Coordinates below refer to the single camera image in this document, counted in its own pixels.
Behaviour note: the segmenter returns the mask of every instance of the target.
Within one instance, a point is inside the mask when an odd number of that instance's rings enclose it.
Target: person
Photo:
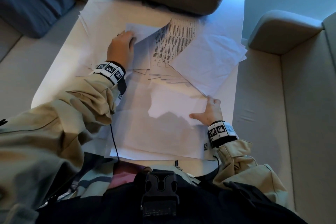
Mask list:
[[[203,113],[190,114],[209,127],[211,140],[216,124],[218,135],[227,130],[215,145],[222,165],[210,182],[177,167],[114,161],[83,174],[81,145],[111,124],[127,89],[134,40],[131,31],[118,34],[95,73],[76,78],[53,101],[2,120],[0,223],[305,223],[288,209],[278,176],[248,156],[251,143],[223,122],[221,101],[211,97]]]

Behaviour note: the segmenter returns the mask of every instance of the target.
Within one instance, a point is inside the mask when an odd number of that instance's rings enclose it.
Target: sleeve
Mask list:
[[[81,145],[111,123],[117,86],[99,74],[76,78],[54,101],[0,127],[0,223],[34,218],[42,201],[81,169]]]
[[[272,202],[289,208],[288,193],[279,177],[269,165],[258,165],[250,154],[252,143],[238,139],[221,145],[217,152],[221,170],[213,183],[226,188],[223,182],[239,182],[257,187]]]

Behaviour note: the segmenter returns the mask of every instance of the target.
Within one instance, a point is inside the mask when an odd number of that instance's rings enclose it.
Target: cable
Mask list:
[[[215,157],[215,158],[216,158],[216,160],[217,160],[217,163],[218,163],[218,169],[217,169],[217,173],[216,173],[216,175],[218,175],[218,172],[219,172],[219,160],[218,160],[218,158],[217,158],[215,155],[213,155],[213,157]]]
[[[110,128],[111,128],[111,134],[112,134],[112,139],[113,139],[114,148],[115,148],[115,151],[116,151],[116,153],[117,153],[118,163],[119,163],[119,162],[120,162],[120,159],[119,159],[119,154],[118,154],[118,150],[117,150],[117,147],[116,147],[116,142],[114,141],[114,136],[113,136],[112,124],[111,124],[111,123],[110,123]]]

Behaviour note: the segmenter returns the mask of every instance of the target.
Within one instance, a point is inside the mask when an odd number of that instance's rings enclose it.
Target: hand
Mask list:
[[[206,126],[210,126],[217,120],[223,120],[221,111],[221,101],[219,99],[213,99],[208,97],[208,103],[203,113],[191,113],[190,118],[199,120]]]
[[[134,57],[134,32],[123,31],[113,38],[107,49],[107,60],[115,61],[127,69]]]

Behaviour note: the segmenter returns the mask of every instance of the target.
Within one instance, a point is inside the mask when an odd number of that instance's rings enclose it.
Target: sofa backrest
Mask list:
[[[297,212],[336,223],[336,15],[325,30],[281,56]]]

